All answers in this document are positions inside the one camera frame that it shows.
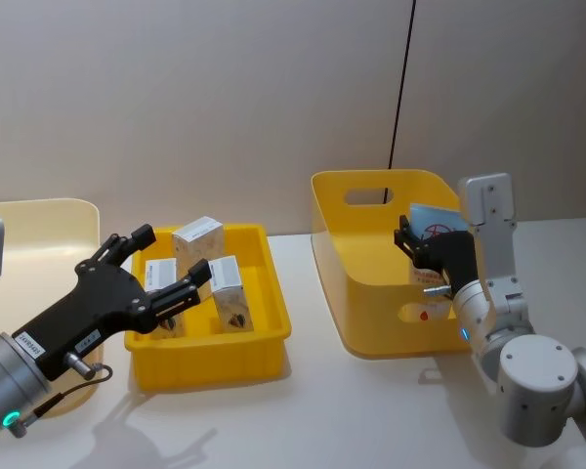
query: white box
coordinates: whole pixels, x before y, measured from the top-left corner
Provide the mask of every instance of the white box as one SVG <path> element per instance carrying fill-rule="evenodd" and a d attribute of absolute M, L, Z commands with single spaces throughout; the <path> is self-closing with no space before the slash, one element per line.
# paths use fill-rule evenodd
<path fill-rule="evenodd" d="M 176 259 L 153 259 L 146 261 L 145 291 L 154 291 L 165 288 L 176 281 Z M 175 326 L 167 329 L 160 325 L 151 333 L 153 339 L 174 339 L 185 336 L 184 313 L 174 316 Z"/>
<path fill-rule="evenodd" d="M 254 330 L 236 257 L 229 256 L 211 261 L 210 268 L 211 290 L 222 330 L 224 332 Z"/>
<path fill-rule="evenodd" d="M 224 225 L 210 217 L 202 217 L 172 233 L 176 256 L 176 276 L 184 277 L 201 259 L 212 261 L 224 256 Z M 200 301 L 211 295 L 207 281 L 198 290 Z"/>

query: black cable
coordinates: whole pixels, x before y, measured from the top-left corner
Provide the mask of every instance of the black cable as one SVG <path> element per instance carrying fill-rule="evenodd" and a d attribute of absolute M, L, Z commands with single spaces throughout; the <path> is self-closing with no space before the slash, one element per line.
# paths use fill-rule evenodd
<path fill-rule="evenodd" d="M 389 156 L 389 169 L 393 167 L 393 155 L 395 154 L 395 139 L 398 136 L 399 112 L 401 111 L 401 97 L 403 96 L 403 83 L 406 78 L 406 66 L 408 64 L 408 52 L 410 51 L 410 38 L 412 37 L 412 24 L 414 23 L 414 11 L 417 8 L 417 0 L 412 0 L 410 10 L 410 24 L 408 25 L 408 37 L 406 38 L 406 52 L 403 55 L 403 67 L 401 68 L 401 81 L 399 83 L 398 109 L 395 113 L 395 125 L 393 126 L 393 140 L 391 141 L 391 154 Z M 384 189 L 384 203 L 387 203 L 389 190 Z"/>
<path fill-rule="evenodd" d="M 56 393 L 52 398 L 48 401 L 36 407 L 35 410 L 32 412 L 35 414 L 37 418 L 41 418 L 45 415 L 52 407 L 57 405 L 60 401 L 62 401 L 66 396 L 69 396 L 71 393 L 75 393 L 79 389 L 86 388 L 87 386 L 93 386 L 94 384 L 104 383 L 108 381 L 113 376 L 113 368 L 108 366 L 107 364 L 102 364 L 102 368 L 106 370 L 107 375 L 104 378 L 93 379 L 91 381 L 85 381 L 84 383 L 78 384 L 73 388 L 69 388 L 67 391 L 62 393 Z"/>

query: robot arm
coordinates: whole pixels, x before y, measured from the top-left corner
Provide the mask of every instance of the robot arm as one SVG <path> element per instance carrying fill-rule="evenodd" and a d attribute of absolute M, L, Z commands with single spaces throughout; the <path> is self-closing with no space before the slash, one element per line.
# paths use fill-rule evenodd
<path fill-rule="evenodd" d="M 415 267 L 432 269 L 445 279 L 446 285 L 424 292 L 452 300 L 463 336 L 484 373 L 497 383 L 502 432 L 520 445 L 543 447 L 574 418 L 586 438 L 586 349 L 572 352 L 555 339 L 536 335 L 529 322 L 515 268 L 517 222 L 510 175 L 463 179 L 459 194 L 468 233 L 420 241 L 402 216 L 396 244 Z M 583 467 L 580 462 L 572 467 Z"/>
<path fill-rule="evenodd" d="M 168 287 L 147 294 L 136 278 L 120 266 L 137 250 L 156 241 L 150 225 L 130 238 L 113 234 L 90 258 L 76 268 L 78 282 L 61 300 L 18 329 L 0 335 L 0 429 L 16 436 L 25 430 L 21 412 L 50 391 L 54 381 L 73 368 L 85 380 L 97 371 L 81 360 L 112 334 L 122 330 L 149 333 L 187 308 L 199 304 L 197 288 L 211 277 L 202 260 Z M 39 415 L 62 399 L 61 393 L 37 409 Z M 34 418 L 24 423 L 32 423 Z"/>

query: yellow tray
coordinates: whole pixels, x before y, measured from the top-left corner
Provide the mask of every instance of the yellow tray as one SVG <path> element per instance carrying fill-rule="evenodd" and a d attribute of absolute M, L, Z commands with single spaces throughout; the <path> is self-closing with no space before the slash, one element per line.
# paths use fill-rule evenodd
<path fill-rule="evenodd" d="M 74 267 L 100 247 L 95 205 L 73 198 L 0 202 L 5 225 L 0 277 L 0 332 L 13 333 L 76 286 Z M 102 345 L 85 360 L 100 362 Z M 52 392 L 82 383 L 70 370 L 52 383 Z M 60 415 L 86 402 L 95 386 L 66 397 L 47 416 Z"/>
<path fill-rule="evenodd" d="M 350 205 L 351 191 L 388 188 L 386 204 Z M 458 197 L 420 170 L 328 171 L 313 176 L 314 258 L 346 348 L 364 358 L 408 357 L 469 349 L 448 320 L 404 322 L 401 309 L 430 301 L 410 284 L 410 260 L 394 245 L 398 217 L 410 203 L 457 209 Z"/>
<path fill-rule="evenodd" d="M 156 243 L 133 256 L 133 275 L 144 284 L 146 261 L 174 257 L 171 234 L 155 229 Z M 226 255 L 241 270 L 254 331 L 223 333 L 214 300 L 183 312 L 185 337 L 152 339 L 126 332 L 137 383 L 146 391 L 274 378 L 285 364 L 284 339 L 291 324 L 267 237 L 258 225 L 225 225 Z"/>

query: basket handle hole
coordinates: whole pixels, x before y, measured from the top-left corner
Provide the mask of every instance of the basket handle hole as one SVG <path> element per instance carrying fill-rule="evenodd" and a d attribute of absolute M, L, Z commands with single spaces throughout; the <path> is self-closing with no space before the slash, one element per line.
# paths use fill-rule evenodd
<path fill-rule="evenodd" d="M 348 205 L 382 205 L 393 200 L 393 191 L 389 188 L 352 189 L 345 194 Z"/>

